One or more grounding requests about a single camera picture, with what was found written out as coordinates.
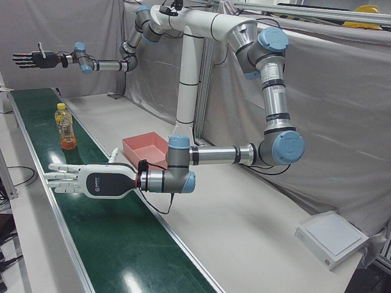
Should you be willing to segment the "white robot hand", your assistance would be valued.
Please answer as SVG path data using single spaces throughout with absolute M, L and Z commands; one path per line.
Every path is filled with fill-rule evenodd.
M 132 166 L 115 161 L 119 149 L 115 148 L 107 163 L 101 164 L 49 164 L 44 174 L 47 186 L 56 193 L 82 193 L 92 199 L 122 199 L 137 189 L 137 175 Z

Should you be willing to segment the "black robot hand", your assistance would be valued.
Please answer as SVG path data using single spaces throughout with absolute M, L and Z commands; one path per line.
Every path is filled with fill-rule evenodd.
M 12 60 L 20 68 L 54 68 L 61 63 L 61 58 L 52 51 L 45 51 L 41 42 L 38 42 L 38 51 L 13 54 Z

